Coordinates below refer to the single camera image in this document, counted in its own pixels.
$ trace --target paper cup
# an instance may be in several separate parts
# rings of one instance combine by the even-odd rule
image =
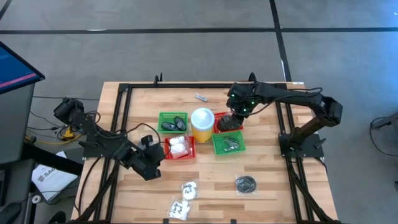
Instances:
[[[214,121],[214,114],[208,108],[198,108],[191,114],[192,133],[197,142],[211,139]]]

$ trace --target monitor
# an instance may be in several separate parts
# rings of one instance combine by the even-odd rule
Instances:
[[[37,69],[0,42],[0,94],[44,78]]]

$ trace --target wooden tabletop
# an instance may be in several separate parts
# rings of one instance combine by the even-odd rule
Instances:
[[[118,85],[118,82],[106,82],[103,87],[98,105],[101,121],[98,124],[104,129],[111,127]],[[287,83],[287,86],[288,88],[304,88],[303,83]],[[207,107],[214,113],[228,111],[225,105],[228,98],[227,92],[228,89],[221,88],[133,89],[127,129],[142,122],[156,128],[161,111],[186,111],[188,116],[199,107]],[[195,93],[207,97],[208,102],[194,98]],[[116,129],[119,129],[121,125],[123,104]],[[285,127],[289,130],[283,104],[282,110]],[[306,107],[292,105],[292,111],[296,126],[301,126],[312,118],[311,110]],[[126,170],[121,167],[112,222],[162,222],[163,218],[167,218],[172,197],[181,198],[181,185],[186,181],[195,180],[198,181],[199,197],[191,203],[189,222],[229,223],[231,219],[237,219],[238,223],[295,223],[286,164],[280,155],[277,139],[280,130],[275,105],[245,119],[243,125],[246,151],[242,153],[217,156],[211,141],[204,144],[196,143],[196,159],[164,160],[160,166],[162,177],[150,181],[144,181],[132,169]],[[192,133],[190,124],[188,124],[188,133]],[[137,143],[147,134],[155,136],[149,128],[140,127],[137,131],[129,133],[129,139]],[[170,135],[161,134],[162,138],[168,136]],[[94,160],[92,158],[85,162],[82,180],[86,177]],[[325,168],[311,158],[304,159],[303,163],[310,193],[326,214],[337,219]],[[83,210],[98,192],[102,168],[103,159],[97,163],[88,178],[83,194]],[[257,181],[257,194],[236,195],[235,175],[253,176]],[[302,195],[299,194],[299,197],[302,216],[306,219]],[[101,218],[105,217],[107,195],[103,201]],[[77,211],[74,210],[72,218],[77,216]]]

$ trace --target red plastic container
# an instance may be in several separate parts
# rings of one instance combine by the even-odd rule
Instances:
[[[189,141],[191,142],[191,146],[192,146],[192,153],[191,154],[187,154],[185,156],[182,157],[178,157],[178,158],[173,158],[173,155],[171,153],[169,153],[170,151],[170,143],[169,140],[171,138],[165,138],[165,146],[164,146],[164,153],[166,155],[166,159],[172,159],[172,160],[177,160],[177,159],[194,159],[196,156],[196,149],[195,149],[195,140],[193,138],[193,136],[189,136]]]
[[[215,134],[228,132],[228,131],[220,131],[220,130],[217,128],[218,121],[219,121],[224,115],[227,115],[227,114],[231,114],[231,113],[230,113],[230,112],[222,112],[222,113],[215,113],[215,114],[214,114],[215,120],[214,120],[213,131],[214,131]],[[238,128],[238,129],[234,129],[234,130],[230,130],[230,131],[237,131],[237,130],[243,130],[243,126],[241,126],[241,127]]]

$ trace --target green basket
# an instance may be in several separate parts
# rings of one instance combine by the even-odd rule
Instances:
[[[168,131],[162,128],[163,122],[170,122],[174,124],[174,118],[179,116],[185,122],[187,126],[187,130],[185,131]],[[159,133],[186,133],[188,131],[188,113],[187,112],[160,112],[159,114],[159,123],[157,124],[157,130]]]
[[[227,133],[213,134],[211,138],[213,139],[214,152],[217,155],[233,154],[237,152],[243,152],[246,150],[246,146],[244,145],[243,135],[241,131],[231,131]],[[229,146],[224,142],[224,138],[234,139],[239,143],[239,147],[237,149],[225,151],[225,149],[228,148]]]

